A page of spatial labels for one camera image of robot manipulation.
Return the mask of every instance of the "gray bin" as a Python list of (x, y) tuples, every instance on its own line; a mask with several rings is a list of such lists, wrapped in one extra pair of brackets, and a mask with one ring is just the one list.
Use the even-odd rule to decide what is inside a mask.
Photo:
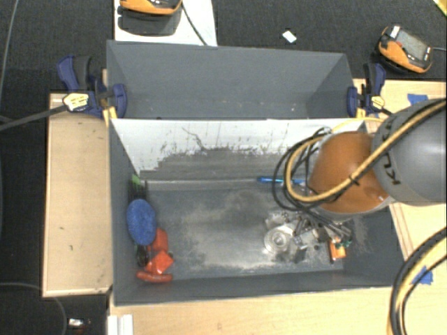
[[(181, 64), (175, 56), (190, 62)], [(254, 61), (270, 61), (271, 72)], [(297, 76), (285, 74), (278, 83), (281, 64)], [(299, 74), (309, 69), (313, 73), (306, 78)], [(166, 84), (160, 71), (167, 70), (170, 79), (186, 81), (183, 88), (183, 82)], [(270, 175), (287, 147), (346, 115), (352, 80), (345, 56), (109, 43), (108, 71), (109, 84), (123, 82), (129, 93), (126, 119), (112, 120), (109, 130), (115, 305), (392, 284), (403, 257), (388, 209), (351, 221), (355, 239), (341, 262), (331, 264), (324, 246), (297, 264), (274, 261), (263, 250), (263, 222), (277, 206), (270, 187), (256, 178)], [(239, 85), (229, 84), (236, 75)], [(325, 102), (316, 103), (319, 98)], [(147, 199), (168, 232), (172, 283), (135, 277), (139, 267), (126, 226), (132, 174), (147, 182)]]

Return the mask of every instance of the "wooden table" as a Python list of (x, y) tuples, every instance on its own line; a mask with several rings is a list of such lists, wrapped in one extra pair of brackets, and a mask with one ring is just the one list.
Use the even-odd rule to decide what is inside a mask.
[[(362, 80), (355, 80), (360, 87)], [(446, 95), (440, 82), (387, 81), (386, 107), (409, 105), (407, 94)], [(51, 107), (60, 105), (51, 95)], [(105, 293), (112, 285), (111, 224), (108, 213), (105, 124), (83, 114), (50, 118), (43, 295)], [(446, 225), (446, 206), (396, 204), (393, 218), (404, 256)], [(259, 297), (223, 301), (114, 307), (133, 315), (134, 334), (385, 334), (390, 288)], [(420, 285), (407, 310), (409, 334), (444, 330), (447, 271)]]

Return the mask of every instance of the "blue sponge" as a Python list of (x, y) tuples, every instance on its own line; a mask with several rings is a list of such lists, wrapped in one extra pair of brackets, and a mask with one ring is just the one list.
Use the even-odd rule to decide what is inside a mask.
[(136, 244), (147, 246), (154, 241), (155, 211), (146, 200), (134, 200), (127, 207), (127, 228)]

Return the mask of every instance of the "blue pen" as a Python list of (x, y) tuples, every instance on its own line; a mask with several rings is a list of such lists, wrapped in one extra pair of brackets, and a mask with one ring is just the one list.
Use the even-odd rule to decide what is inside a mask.
[[(272, 177), (266, 177), (266, 176), (261, 176), (258, 177), (258, 181), (262, 182), (263, 184), (271, 184), (272, 182), (276, 183), (276, 184), (282, 184), (284, 182), (283, 179), (273, 179)], [(292, 179), (292, 184), (295, 185), (300, 185), (302, 183), (304, 183), (304, 179)]]

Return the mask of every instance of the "orange object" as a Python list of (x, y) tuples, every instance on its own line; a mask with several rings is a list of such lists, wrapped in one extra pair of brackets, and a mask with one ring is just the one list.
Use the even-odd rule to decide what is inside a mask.
[(146, 264), (144, 271), (138, 271), (136, 276), (142, 281), (150, 283), (167, 283), (172, 281), (172, 274), (164, 272), (174, 263), (173, 258), (168, 255), (168, 234), (165, 230), (157, 228), (154, 241), (147, 246), (151, 254), (151, 260)]
[(165, 230), (157, 228), (154, 241), (147, 247), (148, 251), (165, 251), (168, 252), (168, 234)]
[(160, 251), (146, 264), (146, 271), (150, 274), (163, 274), (174, 260), (165, 251)]
[[(371, 155), (372, 138), (357, 131), (330, 137), (320, 148), (309, 187), (323, 193), (349, 178)], [(370, 170), (335, 201), (326, 202), (321, 208), (339, 214), (359, 214), (379, 207), (387, 197), (374, 171)]]
[(137, 278), (150, 283), (167, 283), (172, 281), (172, 274), (150, 274), (145, 271), (137, 271)]
[(329, 254), (331, 262), (346, 257), (346, 249), (343, 246), (336, 247), (333, 240), (329, 240)]

